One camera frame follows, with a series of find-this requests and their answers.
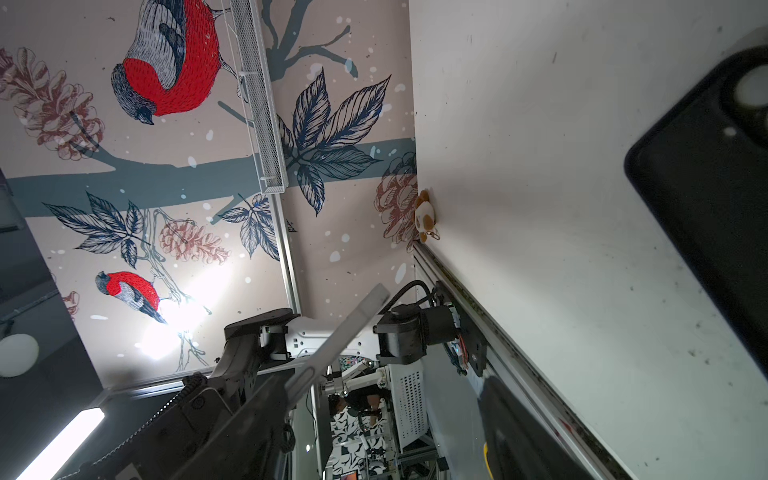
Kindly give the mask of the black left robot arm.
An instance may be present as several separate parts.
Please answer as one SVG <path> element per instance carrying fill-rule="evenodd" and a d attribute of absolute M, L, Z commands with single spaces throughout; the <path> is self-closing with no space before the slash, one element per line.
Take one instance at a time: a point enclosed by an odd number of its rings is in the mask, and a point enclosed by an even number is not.
<path fill-rule="evenodd" d="M 214 371 L 182 389 L 136 432 L 72 479 L 276 479 L 296 446 L 286 345 L 297 318 L 280 308 L 225 327 Z"/>

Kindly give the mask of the black phone case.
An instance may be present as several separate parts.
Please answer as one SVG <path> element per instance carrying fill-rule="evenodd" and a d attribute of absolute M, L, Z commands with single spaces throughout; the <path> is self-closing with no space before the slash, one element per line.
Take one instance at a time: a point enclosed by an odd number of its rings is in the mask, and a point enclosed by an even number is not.
<path fill-rule="evenodd" d="M 760 371 L 767 370 L 767 104 L 737 98 L 767 48 L 714 67 L 628 151 L 624 172 Z"/>

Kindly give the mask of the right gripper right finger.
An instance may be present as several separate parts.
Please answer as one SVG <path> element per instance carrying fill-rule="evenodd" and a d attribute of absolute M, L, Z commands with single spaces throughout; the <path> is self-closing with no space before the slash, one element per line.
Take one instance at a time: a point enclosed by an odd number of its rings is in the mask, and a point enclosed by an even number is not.
<path fill-rule="evenodd" d="M 484 381 L 478 405 L 495 480 L 590 477 L 499 378 Z"/>

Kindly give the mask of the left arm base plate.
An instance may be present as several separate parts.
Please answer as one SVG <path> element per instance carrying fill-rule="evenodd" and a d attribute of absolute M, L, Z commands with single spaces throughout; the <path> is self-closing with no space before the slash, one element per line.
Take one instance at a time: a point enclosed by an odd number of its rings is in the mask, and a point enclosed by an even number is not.
<path fill-rule="evenodd" d="M 447 306 L 453 315 L 457 329 L 457 338 L 452 341 L 455 346 L 454 356 L 457 358 L 458 369 L 467 375 L 472 371 L 477 377 L 482 377 L 487 366 L 488 342 L 479 327 L 474 323 L 469 311 L 459 302 L 458 297 L 450 292 L 443 281 L 437 281 L 433 288 L 433 299 L 440 306 Z"/>

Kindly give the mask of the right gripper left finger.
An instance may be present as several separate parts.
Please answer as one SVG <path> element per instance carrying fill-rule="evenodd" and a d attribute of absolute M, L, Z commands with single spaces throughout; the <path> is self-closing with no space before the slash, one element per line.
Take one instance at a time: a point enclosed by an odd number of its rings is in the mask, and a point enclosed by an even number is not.
<path fill-rule="evenodd" d="M 174 479 L 283 479 L 296 440 L 288 421 L 288 376 L 267 376 L 238 412 L 180 467 Z"/>

